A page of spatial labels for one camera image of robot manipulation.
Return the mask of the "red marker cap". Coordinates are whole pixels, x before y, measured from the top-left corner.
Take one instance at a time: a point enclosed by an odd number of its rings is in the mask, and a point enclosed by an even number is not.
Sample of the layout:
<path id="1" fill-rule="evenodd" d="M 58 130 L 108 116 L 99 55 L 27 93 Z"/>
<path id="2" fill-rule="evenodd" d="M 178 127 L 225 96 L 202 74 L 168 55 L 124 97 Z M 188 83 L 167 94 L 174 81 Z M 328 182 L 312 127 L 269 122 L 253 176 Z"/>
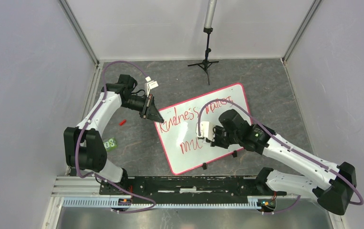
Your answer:
<path id="1" fill-rule="evenodd" d="M 123 126 L 126 122 L 127 122 L 127 120 L 126 120 L 126 119 L 124 119 L 123 121 L 121 121 L 121 122 L 119 123 L 119 125 L 120 125 L 120 126 Z"/>

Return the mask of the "pink-framed whiteboard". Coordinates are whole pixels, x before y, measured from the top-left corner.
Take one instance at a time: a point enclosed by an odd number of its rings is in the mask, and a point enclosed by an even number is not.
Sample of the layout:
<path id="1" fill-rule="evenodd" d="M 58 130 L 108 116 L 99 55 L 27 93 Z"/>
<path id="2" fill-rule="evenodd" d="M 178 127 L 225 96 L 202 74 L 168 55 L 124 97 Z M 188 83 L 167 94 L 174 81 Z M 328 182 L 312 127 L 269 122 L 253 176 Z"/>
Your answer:
<path id="1" fill-rule="evenodd" d="M 227 110 L 236 110 L 250 124 L 241 108 L 250 111 L 243 85 L 235 83 L 160 109 L 164 122 L 155 127 L 171 172 L 180 175 L 241 150 L 238 144 L 222 148 L 206 142 L 215 140 L 213 128 Z"/>

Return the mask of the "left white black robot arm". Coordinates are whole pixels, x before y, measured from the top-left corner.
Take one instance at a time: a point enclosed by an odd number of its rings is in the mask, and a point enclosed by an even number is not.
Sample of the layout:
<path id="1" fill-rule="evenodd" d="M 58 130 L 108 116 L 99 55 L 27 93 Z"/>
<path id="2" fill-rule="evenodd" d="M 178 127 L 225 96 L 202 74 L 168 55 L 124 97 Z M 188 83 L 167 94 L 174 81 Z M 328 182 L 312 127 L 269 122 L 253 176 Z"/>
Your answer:
<path id="1" fill-rule="evenodd" d="M 121 107 L 137 111 L 142 119 L 163 123 L 164 119 L 155 105 L 150 91 L 158 82 L 146 77 L 143 95 L 135 92 L 137 81 L 122 74 L 116 83 L 106 83 L 100 97 L 89 114 L 76 126 L 67 127 L 63 133 L 67 166 L 93 173 L 100 179 L 111 181 L 111 188 L 117 194 L 129 190 L 129 181 L 124 178 L 125 170 L 110 162 L 102 140 L 102 134 L 114 113 Z"/>

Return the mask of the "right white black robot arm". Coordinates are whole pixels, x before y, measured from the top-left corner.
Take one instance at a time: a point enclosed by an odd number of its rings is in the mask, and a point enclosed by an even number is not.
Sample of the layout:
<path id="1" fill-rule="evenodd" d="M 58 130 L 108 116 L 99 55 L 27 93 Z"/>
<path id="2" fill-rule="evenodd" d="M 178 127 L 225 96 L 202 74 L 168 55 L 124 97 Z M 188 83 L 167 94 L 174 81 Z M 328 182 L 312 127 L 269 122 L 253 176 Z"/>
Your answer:
<path id="1" fill-rule="evenodd" d="M 299 173 L 290 175 L 265 167 L 255 181 L 258 193 L 297 194 L 317 201 L 333 214 L 345 214 L 357 186 L 352 164 L 342 162 L 338 165 L 297 148 L 272 129 L 248 123 L 234 109 L 223 112 L 218 120 L 221 125 L 202 121 L 197 128 L 197 135 L 205 138 L 211 147 L 227 149 L 239 145 L 246 151 L 282 162 Z"/>

